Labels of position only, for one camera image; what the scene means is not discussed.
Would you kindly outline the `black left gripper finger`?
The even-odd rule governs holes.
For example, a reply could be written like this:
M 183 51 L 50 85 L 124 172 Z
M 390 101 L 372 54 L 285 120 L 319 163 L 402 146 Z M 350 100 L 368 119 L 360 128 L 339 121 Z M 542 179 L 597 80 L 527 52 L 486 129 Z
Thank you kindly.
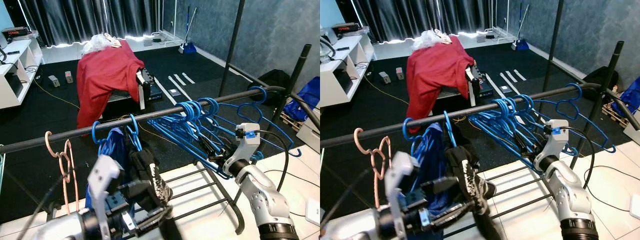
M 452 226 L 455 222 L 462 219 L 467 213 L 484 214 L 485 204 L 474 202 L 461 202 L 451 206 L 448 210 L 445 210 L 439 215 L 430 217 L 430 222 L 426 224 L 425 230 L 444 230 L 445 228 Z
M 172 234 L 172 206 L 159 206 L 147 214 L 134 227 L 134 234 L 146 234 L 151 230 L 159 229 L 160 234 Z
M 121 186 L 122 195 L 125 197 L 147 195 L 149 194 L 149 190 L 153 190 L 151 183 L 143 180 L 133 180 Z
M 459 194 L 466 190 L 466 186 L 455 176 L 444 176 L 422 184 L 422 191 L 427 195 Z

